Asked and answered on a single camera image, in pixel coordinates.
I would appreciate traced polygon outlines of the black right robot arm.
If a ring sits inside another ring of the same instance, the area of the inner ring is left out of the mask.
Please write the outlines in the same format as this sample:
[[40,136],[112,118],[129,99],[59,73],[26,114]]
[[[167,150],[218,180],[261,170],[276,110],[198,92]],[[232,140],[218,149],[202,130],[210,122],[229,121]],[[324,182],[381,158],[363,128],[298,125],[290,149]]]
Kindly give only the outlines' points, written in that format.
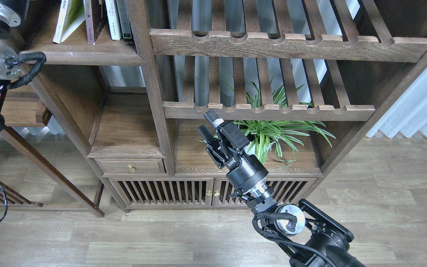
[[214,137],[207,126],[198,131],[206,143],[206,151],[218,168],[226,167],[226,177],[233,186],[232,197],[240,197],[251,209],[254,230],[275,242],[289,256],[292,267],[362,267],[349,254],[354,235],[307,200],[298,205],[279,205],[274,189],[264,181],[266,168],[254,155],[247,154],[247,137],[214,111],[205,113],[214,127]]

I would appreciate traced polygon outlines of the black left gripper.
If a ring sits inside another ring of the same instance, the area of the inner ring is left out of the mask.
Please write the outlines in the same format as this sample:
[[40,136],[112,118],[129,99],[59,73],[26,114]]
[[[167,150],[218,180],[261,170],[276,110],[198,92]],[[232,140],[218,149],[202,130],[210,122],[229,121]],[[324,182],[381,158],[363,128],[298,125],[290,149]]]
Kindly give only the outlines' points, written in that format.
[[0,22],[10,27],[21,26],[27,16],[28,0],[0,0]]

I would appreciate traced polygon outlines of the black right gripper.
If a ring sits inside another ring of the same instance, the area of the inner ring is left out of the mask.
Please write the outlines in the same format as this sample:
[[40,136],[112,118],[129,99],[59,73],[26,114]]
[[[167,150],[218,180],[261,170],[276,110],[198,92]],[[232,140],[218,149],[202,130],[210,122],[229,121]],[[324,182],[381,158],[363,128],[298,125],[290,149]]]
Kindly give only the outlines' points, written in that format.
[[204,114],[206,120],[217,130],[218,141],[206,125],[197,128],[207,145],[206,151],[219,169],[229,169],[226,177],[232,184],[231,198],[242,198],[245,202],[265,202],[273,190],[266,186],[264,179],[268,171],[254,155],[248,155],[244,148],[249,139],[233,121],[225,121],[215,111]]

